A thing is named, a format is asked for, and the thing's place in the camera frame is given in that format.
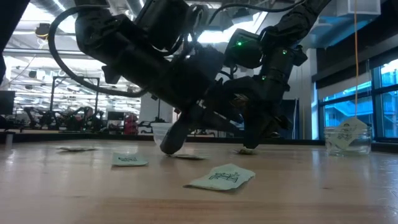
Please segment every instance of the glass jar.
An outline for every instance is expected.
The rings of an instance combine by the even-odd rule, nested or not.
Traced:
[[[324,133],[326,149],[330,156],[360,156],[371,152],[372,127],[355,131],[327,127]]]

